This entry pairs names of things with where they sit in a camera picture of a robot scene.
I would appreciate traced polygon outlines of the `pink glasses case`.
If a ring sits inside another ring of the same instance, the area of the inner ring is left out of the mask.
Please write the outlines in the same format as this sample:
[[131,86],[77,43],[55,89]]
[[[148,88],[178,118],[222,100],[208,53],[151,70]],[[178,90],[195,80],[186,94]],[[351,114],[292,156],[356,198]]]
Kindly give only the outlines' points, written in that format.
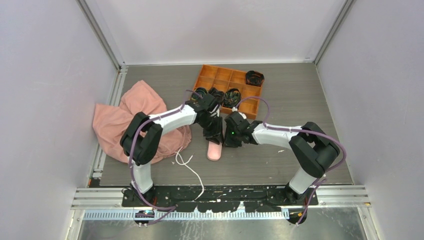
[[210,161],[218,161],[222,155],[222,148],[223,146],[221,143],[217,144],[210,141],[207,148],[207,158]]

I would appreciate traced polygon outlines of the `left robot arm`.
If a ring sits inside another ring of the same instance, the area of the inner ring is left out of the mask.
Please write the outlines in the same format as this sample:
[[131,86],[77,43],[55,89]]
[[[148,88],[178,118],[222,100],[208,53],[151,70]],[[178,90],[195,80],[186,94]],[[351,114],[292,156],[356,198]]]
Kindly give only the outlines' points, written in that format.
[[131,185],[136,190],[134,200],[141,207],[153,202],[151,161],[157,153],[161,137],[180,127],[198,124],[209,142],[224,141],[223,118],[220,105],[211,94],[196,100],[187,100],[180,106],[159,114],[137,113],[120,139],[123,152],[128,156],[131,169]]

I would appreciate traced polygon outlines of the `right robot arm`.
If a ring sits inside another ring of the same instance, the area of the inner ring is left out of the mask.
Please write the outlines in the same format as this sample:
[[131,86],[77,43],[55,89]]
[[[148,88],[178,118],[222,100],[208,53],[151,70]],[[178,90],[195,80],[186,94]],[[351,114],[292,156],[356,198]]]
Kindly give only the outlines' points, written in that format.
[[314,122],[303,126],[280,126],[263,121],[248,121],[234,111],[225,119],[224,145],[238,148],[242,144],[273,145],[291,150],[300,168],[283,190],[288,203],[299,205],[307,189],[331,169],[336,158],[345,152],[340,143],[326,135]]

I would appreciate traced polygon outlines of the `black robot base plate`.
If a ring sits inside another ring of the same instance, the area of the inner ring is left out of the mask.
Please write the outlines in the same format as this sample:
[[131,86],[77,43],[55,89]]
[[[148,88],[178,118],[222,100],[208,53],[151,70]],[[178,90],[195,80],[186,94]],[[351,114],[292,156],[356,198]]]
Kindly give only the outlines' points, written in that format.
[[153,186],[141,199],[133,188],[124,188],[123,207],[147,207],[154,205],[166,212],[175,207],[176,212],[205,213],[235,212],[244,206],[248,213],[277,212],[282,206],[318,205],[318,200],[309,188],[305,196],[291,198],[285,186],[277,185],[159,185]]

